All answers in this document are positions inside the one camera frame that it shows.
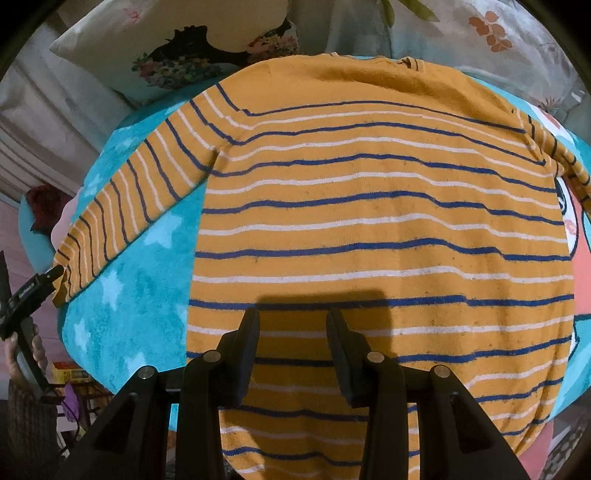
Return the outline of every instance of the white star pattern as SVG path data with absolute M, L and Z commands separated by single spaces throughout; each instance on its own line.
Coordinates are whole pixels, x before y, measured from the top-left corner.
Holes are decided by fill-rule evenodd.
M 86 353 L 88 342 L 90 341 L 90 332 L 86 330 L 84 319 L 74 325 L 74 343 L 80 350 Z
M 127 357 L 125 359 L 125 365 L 127 365 L 127 371 L 129 373 L 129 376 L 131 377 L 131 375 L 136 373 L 139 368 L 143 367 L 144 365 L 147 365 L 147 363 L 144 354 L 140 352 L 133 357 Z
M 108 303 L 114 312 L 117 311 L 117 299 L 123 290 L 123 284 L 117 278 L 117 271 L 112 270 L 108 275 L 102 274 L 99 277 L 103 287 L 103 303 Z
M 187 310 L 188 308 L 186 305 L 181 303 L 177 305 L 177 315 L 182 321 L 187 320 Z
M 146 232 L 144 245 L 159 244 L 170 249 L 173 246 L 173 232 L 183 223 L 183 219 L 172 213 L 165 213 Z
M 574 327 L 573 327 L 573 333 L 572 333 L 572 335 L 570 336 L 570 350 L 569 350 L 569 356 L 570 356 L 570 355 L 572 355 L 572 353 L 573 353 L 574 349 L 576 348 L 576 346 L 577 346 L 577 336 L 576 336 L 576 334 L 575 334 L 575 329 L 574 329 Z
M 93 197 L 96 195 L 96 192 L 99 191 L 99 183 L 101 182 L 101 177 L 100 175 L 96 175 L 94 179 L 92 179 L 92 181 L 86 186 L 86 189 L 84 191 L 84 196 L 85 197 Z

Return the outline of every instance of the curtain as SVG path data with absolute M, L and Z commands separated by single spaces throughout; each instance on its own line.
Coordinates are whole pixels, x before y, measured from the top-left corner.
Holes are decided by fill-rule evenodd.
M 87 8 L 97 3 L 89 0 Z M 83 16 L 79 7 L 64 15 L 68 23 Z M 41 183 L 76 194 L 111 132 L 132 111 L 120 94 L 49 52 L 66 30 L 59 14 L 52 15 L 0 82 L 0 193 L 16 201 Z

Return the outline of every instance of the white stripe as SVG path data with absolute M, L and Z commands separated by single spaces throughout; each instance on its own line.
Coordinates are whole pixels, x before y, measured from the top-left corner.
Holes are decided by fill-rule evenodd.
M 176 161 L 174 160 L 174 157 L 171 155 L 170 150 L 168 149 L 168 145 L 166 144 L 166 141 L 164 140 L 163 136 L 160 135 L 160 132 L 158 131 L 158 129 L 154 130 L 154 132 L 156 133 L 156 136 L 160 140 L 160 143 L 163 146 L 164 151 L 166 152 L 166 156 L 168 157 L 168 160 L 170 160 L 170 163 L 173 164 L 174 168 L 176 168 L 177 171 L 180 173 L 180 175 L 183 178 L 184 182 L 189 187 L 193 188 L 195 186 L 195 184 L 191 180 L 189 180 L 189 178 L 185 175 L 185 172 L 180 167 L 180 165 L 178 163 L 176 163 Z
M 285 277 L 252 277 L 236 275 L 233 277 L 204 277 L 194 275 L 193 281 L 199 283 L 257 283 L 257 284 L 285 284 L 285 283 L 316 283 L 332 281 L 361 280 L 366 278 L 405 278 L 420 277 L 422 275 L 434 275 L 451 273 L 465 280 L 507 280 L 519 284 L 553 283 L 562 280 L 572 280 L 572 275 L 558 275 L 555 277 L 514 277 L 508 273 L 467 273 L 450 265 L 436 265 L 426 268 L 412 268 L 408 270 L 370 270 L 348 273 L 331 273 L 323 275 L 286 275 Z
M 514 145 L 515 147 L 526 148 L 526 145 L 524 145 L 523 143 L 513 142 L 511 140 L 506 140 L 505 138 L 500 138 L 500 137 L 497 137 L 496 135 L 492 135 L 492 134 L 484 132 L 482 130 L 478 130 L 477 128 L 469 127 L 468 125 L 463 125 L 463 124 L 453 122 L 448 119 L 439 118 L 439 117 L 430 116 L 430 115 L 423 115 L 421 113 L 401 112 L 399 110 L 369 110 L 369 111 L 363 111 L 363 112 L 327 113 L 324 115 L 300 116 L 300 117 L 294 117 L 294 118 L 287 118 L 287 119 L 283 119 L 283 120 L 265 120 L 262 122 L 258 122 L 254 125 L 244 125 L 244 124 L 239 124 L 239 123 L 235 122 L 232 117 L 223 115 L 221 113 L 221 111 L 217 108 L 217 106 L 213 103 L 211 97 L 209 96 L 209 94 L 207 92 L 203 92 L 203 96 L 205 97 L 205 99 L 207 100 L 207 102 L 209 103 L 209 105 L 211 106 L 211 108 L 213 109 L 213 111 L 216 113 L 216 115 L 219 118 L 223 118 L 223 119 L 227 120 L 233 127 L 242 128 L 243 130 L 252 131 L 252 130 L 260 127 L 261 125 L 293 124 L 293 123 L 297 123 L 297 122 L 306 122 L 308 120 L 319 120 L 319 119 L 325 119 L 325 118 L 339 118 L 339 117 L 342 118 L 342 117 L 348 117 L 348 116 L 363 116 L 363 115 L 402 115 L 402 116 L 411 116 L 411 117 L 415 117 L 415 118 L 424 118 L 426 120 L 435 120 L 437 122 L 442 122 L 445 124 L 454 125 L 456 127 L 461 127 L 465 130 L 477 132 L 477 133 L 484 135 L 486 137 L 489 137 L 489 138 L 494 138 L 495 140 L 498 140 L 499 142 L 503 142 L 508 145 Z
M 490 227 L 489 225 L 487 225 L 485 223 L 466 223 L 466 224 L 454 225 L 452 223 L 444 222 L 443 220 L 441 220 L 437 217 L 434 217 L 432 215 L 427 215 L 425 213 L 409 213 L 407 215 L 401 215 L 398 217 L 353 218 L 350 220 L 338 220 L 336 222 L 309 223 L 307 225 L 267 225 L 265 223 L 256 223 L 253 225 L 244 225 L 244 226 L 229 229 L 229 230 L 201 229 L 201 230 L 199 230 L 199 235 L 231 236 L 231 235 L 236 235 L 238 233 L 251 232 L 251 231 L 302 232 L 302 231 L 310 231 L 310 230 L 324 230 L 324 229 L 330 229 L 330 228 L 339 228 L 339 227 L 351 226 L 351 225 L 381 225 L 383 223 L 403 223 L 403 222 L 410 222 L 412 220 L 431 220 L 432 222 L 436 222 L 439 225 L 442 225 L 442 226 L 444 226 L 450 230 L 454 230 L 454 231 L 486 230 L 487 232 L 491 233 L 492 235 L 500 236 L 503 238 L 521 238 L 523 240 L 556 242 L 558 244 L 568 243 L 568 240 L 566 238 L 556 238 L 553 236 L 528 235 L 527 233 L 520 233 L 520 232 L 501 232 L 499 230 L 495 230 L 494 228 Z
M 286 185 L 286 186 L 309 186 L 309 185 L 322 185 L 326 183 L 338 183 L 342 181 L 349 181 L 354 179 L 362 179 L 362 178 L 379 178 L 379 179 L 391 179 L 391 178 L 403 178 L 403 179 L 420 179 L 426 181 L 427 183 L 434 185 L 436 187 L 463 187 L 467 189 L 476 190 L 481 193 L 492 194 L 492 195 L 503 195 L 509 197 L 512 200 L 517 202 L 525 202 L 525 203 L 534 203 L 542 208 L 548 208 L 552 210 L 559 209 L 558 203 L 542 203 L 532 198 L 527 197 L 518 197 L 515 195 L 510 194 L 506 190 L 501 189 L 484 189 L 477 185 L 473 185 L 471 183 L 466 183 L 463 181 L 437 181 L 432 180 L 428 177 L 424 177 L 418 173 L 409 173 L 409 172 L 358 172 L 352 175 L 345 175 L 341 177 L 331 177 L 327 179 L 314 179 L 314 180 L 280 180 L 280 179 L 268 179 L 268 180 L 259 180 L 256 181 L 246 187 L 240 189 L 227 189 L 227 190 L 220 190 L 220 189 L 207 189 L 207 193 L 213 195 L 230 195 L 235 193 L 245 193 L 249 192 L 250 190 L 260 187 L 263 185 Z
M 138 226 L 135 223 L 135 213 L 134 213 L 134 206 L 131 205 L 131 196 L 129 194 L 129 185 L 127 185 L 127 180 L 125 179 L 125 176 L 121 173 L 120 170 L 118 170 L 119 175 L 121 176 L 121 178 L 123 179 L 123 183 L 125 183 L 125 191 L 127 192 L 127 205 L 129 206 L 129 211 L 131 212 L 131 223 L 134 226 L 134 232 L 136 235 L 139 235 L 139 230 L 138 230 Z
M 262 151 L 284 152 L 284 151 L 290 151 L 290 150 L 297 150 L 299 148 L 339 147 L 339 146 L 343 146 L 343 145 L 351 145 L 351 144 L 357 143 L 357 142 L 399 143 L 402 145 L 409 145 L 410 147 L 427 148 L 429 150 L 442 150 L 442 151 L 447 151 L 447 152 L 451 152 L 451 153 L 473 154 L 473 155 L 478 155 L 479 157 L 484 158 L 486 161 L 488 161 L 492 164 L 501 165 L 504 167 L 509 167 L 513 170 L 518 170 L 523 173 L 527 173 L 529 175 L 532 175 L 534 177 L 539 177 L 539 178 L 545 179 L 545 178 L 554 176 L 553 173 L 537 173 L 537 172 L 534 172 L 531 170 L 527 170 L 526 168 L 518 167 L 515 164 L 503 162 L 500 160 L 494 160 L 493 158 L 487 157 L 486 155 L 480 153 L 478 150 L 474 150 L 473 148 L 446 147 L 444 145 L 436 145 L 436 144 L 429 144 L 429 143 L 422 143 L 422 142 L 412 142 L 410 140 L 402 140 L 400 138 L 393 138 L 393 137 L 356 137 L 356 138 L 351 138 L 348 140 L 341 140 L 338 142 L 307 142 L 307 143 L 301 143 L 301 144 L 296 144 L 296 145 L 290 145 L 289 147 L 279 147 L 276 145 L 267 145 L 265 147 L 255 148 L 251 152 L 244 154 L 244 155 L 240 155 L 238 157 L 232 157 L 223 151 L 221 151 L 219 154 L 220 154 L 220 156 L 227 158 L 229 161 L 242 161 L 242 160 L 246 160 L 247 158 L 250 158 L 253 155 L 256 155 Z
M 455 325 L 455 326 L 429 326 L 429 327 L 402 327 L 384 330 L 357 330 L 366 337 L 394 337 L 399 335 L 445 335 L 448 333 L 488 333 L 488 332 L 522 332 L 525 330 L 537 330 L 557 323 L 572 322 L 573 316 L 558 317 L 545 322 L 524 323 L 522 325 Z M 203 335 L 218 335 L 232 330 L 203 328 L 196 325 L 187 325 L 187 329 Z M 269 338 L 326 338 L 324 330 L 302 332 L 298 330 L 263 330 L 261 336 Z
M 164 207 L 160 203 L 160 198 L 158 197 L 158 190 L 156 190 L 156 187 L 154 186 L 154 183 L 152 182 L 152 178 L 150 177 L 150 172 L 148 172 L 148 166 L 146 165 L 146 162 L 145 162 L 144 158 L 142 157 L 142 154 L 139 153 L 139 150 L 136 150 L 135 154 L 138 156 L 139 161 L 141 162 L 141 164 L 144 168 L 144 172 L 146 173 L 146 179 L 148 180 L 148 183 L 150 184 L 150 188 L 152 189 L 152 194 L 154 195 L 154 201 L 156 202 L 156 207 L 158 207 L 158 210 L 163 212 Z
M 524 323 L 522 325 L 456 325 L 456 326 L 429 326 L 429 327 L 404 327 L 387 330 L 359 330 L 359 333 L 363 333 L 369 337 L 390 337 L 398 335 L 441 335 L 446 333 L 488 333 L 488 332 L 522 332 L 524 330 L 537 330 L 545 328 L 556 323 L 572 322 L 573 316 L 558 317 L 545 322 L 537 323 Z
M 319 442 L 323 443 L 330 443 L 333 445 L 363 445 L 365 443 L 365 438 L 363 439 L 332 439 L 328 437 L 321 437 L 319 435 L 314 435 L 309 432 L 296 432 L 296 433 L 271 433 L 271 432 L 263 432 L 261 430 L 252 430 L 252 429 L 245 429 L 243 427 L 225 427 L 220 428 L 220 433 L 222 435 L 227 435 L 229 433 L 247 433 L 251 436 L 256 435 L 260 437 L 265 437 L 274 440 L 303 440 L 307 438 L 312 438 L 314 440 L 318 440 Z
M 306 387 L 302 385 L 270 385 L 257 383 L 251 380 L 248 388 L 256 388 L 257 390 L 268 390 L 272 392 L 282 393 L 310 393 L 313 395 L 340 395 L 338 388 L 332 387 Z
M 477 375 L 472 380 L 465 383 L 464 385 L 466 388 L 470 389 L 475 384 L 477 384 L 478 382 L 482 382 L 483 380 L 518 380 L 521 378 L 527 378 L 530 375 L 535 374 L 536 372 L 547 369 L 548 367 L 562 365 L 568 361 L 569 361 L 569 357 L 564 357 L 564 358 L 560 358 L 558 360 L 551 360 L 549 362 L 544 363 L 543 365 L 538 365 L 537 367 L 534 367 L 534 368 L 530 368 L 529 370 L 527 370 L 525 372 L 517 372 L 517 373 L 510 373 L 510 374 L 497 373 L 497 374 Z
M 103 193 L 107 197 L 107 202 L 109 202 L 109 213 L 111 214 L 111 229 L 113 230 L 111 240 L 113 240 L 113 252 L 116 255 L 119 252 L 119 250 L 117 249 L 117 244 L 115 243 L 115 220 L 113 215 L 113 204 L 111 203 L 111 197 L 109 196 L 109 194 L 105 190 L 103 190 Z
M 95 219 L 95 227 L 96 227 L 96 231 L 95 233 L 98 235 L 99 234 L 99 219 L 96 217 L 96 215 L 93 213 L 93 211 L 87 207 L 88 213 L 90 213 L 92 215 L 92 218 Z M 97 264 L 97 268 L 99 268 L 100 266 L 100 255 L 99 255 L 99 239 L 96 238 L 96 264 Z M 90 253 L 92 253 L 92 244 L 90 245 Z
M 78 232 L 80 232 L 80 236 L 82 237 L 82 246 L 84 249 L 86 249 L 86 235 L 82 232 L 82 230 L 80 230 L 75 223 L 72 224 L 72 227 L 74 227 L 74 230 L 77 230 Z M 72 250 L 72 248 L 69 245 L 66 245 L 66 247 L 68 247 L 70 250 Z M 86 279 L 85 282 L 88 283 L 89 282 L 89 277 L 88 277 L 88 262 L 86 261 L 86 255 L 84 255 L 82 252 L 80 252 L 81 256 L 84 258 L 84 268 L 86 271 Z
M 187 130 L 189 130 L 189 133 L 191 133 L 191 135 L 193 136 L 193 138 L 195 138 L 199 143 L 201 143 L 203 148 L 206 148 L 207 150 L 213 150 L 213 147 L 209 145 L 203 138 L 201 138 L 201 136 L 195 130 L 193 130 L 193 127 L 187 120 L 187 117 L 184 116 L 180 108 L 177 110 L 177 113 L 183 121 L 183 123 L 185 124 L 185 127 L 187 127 Z
M 542 401 L 542 402 L 536 403 L 522 413 L 501 413 L 499 415 L 493 415 L 491 417 L 491 420 L 493 420 L 493 421 L 494 420 L 502 420 L 502 419 L 519 420 L 524 417 L 527 417 L 533 410 L 536 410 L 540 405 L 552 405 L 552 403 L 554 403 L 555 401 L 556 401 L 556 399 L 554 398 L 552 400 L 547 400 L 547 401 Z

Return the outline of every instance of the striped sweater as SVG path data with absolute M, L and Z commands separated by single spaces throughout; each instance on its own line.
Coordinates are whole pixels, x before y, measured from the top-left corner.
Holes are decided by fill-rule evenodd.
M 591 206 L 589 176 L 550 132 L 453 69 L 262 62 L 179 108 L 97 194 L 56 254 L 66 268 L 56 302 L 206 181 L 187 360 L 258 306 L 248 395 L 220 412 L 224 453 L 243 477 L 358 477 L 368 412 L 339 394 L 330 306 L 404 365 L 449 365 L 521 453 L 569 354 L 557 176 Z

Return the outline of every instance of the red cushion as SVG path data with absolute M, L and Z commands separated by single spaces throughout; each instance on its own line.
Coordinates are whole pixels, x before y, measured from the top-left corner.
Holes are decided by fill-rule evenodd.
M 47 184 L 29 190 L 26 198 L 35 217 L 31 232 L 39 232 L 47 236 L 51 235 L 66 203 L 72 200 L 67 193 Z

